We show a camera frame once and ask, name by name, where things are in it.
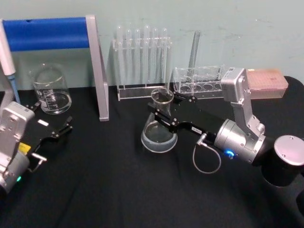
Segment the glass beaker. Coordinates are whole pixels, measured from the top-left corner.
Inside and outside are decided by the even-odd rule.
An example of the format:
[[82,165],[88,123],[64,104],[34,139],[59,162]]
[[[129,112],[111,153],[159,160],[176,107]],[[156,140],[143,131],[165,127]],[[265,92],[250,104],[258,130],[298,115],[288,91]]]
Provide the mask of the glass beaker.
[[29,72],[41,109],[47,114],[61,114],[68,110],[72,99],[60,64],[41,64]]
[[[166,88],[157,88],[151,93],[151,98],[156,107],[168,115],[171,115],[170,104],[173,97],[173,93]],[[155,153],[167,152],[177,142],[177,134],[169,132],[166,127],[155,120],[152,113],[144,126],[141,138],[144,147]]]

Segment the grey cable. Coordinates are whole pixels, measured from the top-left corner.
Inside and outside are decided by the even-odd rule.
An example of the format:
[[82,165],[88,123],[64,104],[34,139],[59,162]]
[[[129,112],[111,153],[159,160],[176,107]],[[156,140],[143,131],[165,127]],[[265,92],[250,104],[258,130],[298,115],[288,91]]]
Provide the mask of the grey cable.
[[218,162],[219,162],[219,163],[218,163],[218,167],[217,167],[214,171],[211,171],[211,172],[206,172],[206,171],[203,171],[203,170],[199,169],[198,166],[197,166],[197,164],[195,163],[195,150],[196,150],[196,145],[195,145],[195,147],[194,147],[193,155],[192,155],[192,161],[193,161],[194,167],[195,167],[199,172],[204,173],[204,174],[214,174],[214,173],[216,173],[216,172],[220,169],[220,167],[221,167],[221,165],[222,165],[222,159],[220,158],[219,153],[218,153],[215,149],[213,149],[212,147],[208,146],[208,145],[205,144],[205,143],[202,143],[201,146],[204,146],[204,147],[206,147],[206,148],[212,150],[212,151],[218,156]]

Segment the blue bar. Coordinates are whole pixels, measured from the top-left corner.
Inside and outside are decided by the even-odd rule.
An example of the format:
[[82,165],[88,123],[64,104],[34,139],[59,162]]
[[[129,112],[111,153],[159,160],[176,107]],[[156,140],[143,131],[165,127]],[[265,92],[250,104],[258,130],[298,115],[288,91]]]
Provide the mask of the blue bar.
[[11,51],[89,48],[86,18],[4,20]]

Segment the black table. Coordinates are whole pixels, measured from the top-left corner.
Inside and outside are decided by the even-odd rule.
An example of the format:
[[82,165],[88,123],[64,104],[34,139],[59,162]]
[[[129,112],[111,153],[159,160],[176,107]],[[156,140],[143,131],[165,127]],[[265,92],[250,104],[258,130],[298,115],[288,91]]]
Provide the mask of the black table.
[[[287,77],[282,99],[255,100],[254,114],[266,135],[304,137],[304,86]],[[175,148],[153,154],[141,145],[150,99],[118,102],[110,89],[110,121],[99,122],[94,88],[70,89],[72,106],[62,115],[36,116],[60,126],[70,114],[73,132],[59,144],[38,152],[49,158],[34,174],[26,173],[0,203],[1,228],[196,228],[303,227],[295,198],[304,188],[299,176],[286,188],[275,188],[260,168],[222,156],[213,175],[192,164],[197,136],[179,132]],[[21,91],[23,104],[35,101]],[[200,100],[199,106],[222,118],[233,118],[223,99]],[[198,152],[199,165],[212,155]]]

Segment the erlenmeyer flask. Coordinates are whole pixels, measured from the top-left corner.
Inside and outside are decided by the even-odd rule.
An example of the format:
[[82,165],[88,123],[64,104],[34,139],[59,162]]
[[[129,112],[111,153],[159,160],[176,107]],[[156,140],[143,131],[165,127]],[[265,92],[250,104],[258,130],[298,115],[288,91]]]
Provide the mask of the erlenmeyer flask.
[[[168,115],[170,113],[170,104],[173,100],[173,93],[166,88],[154,89],[151,98],[157,108]],[[177,135],[155,120],[154,114],[150,114],[144,129],[142,131],[142,143],[151,152],[164,153],[171,150],[177,142]]]

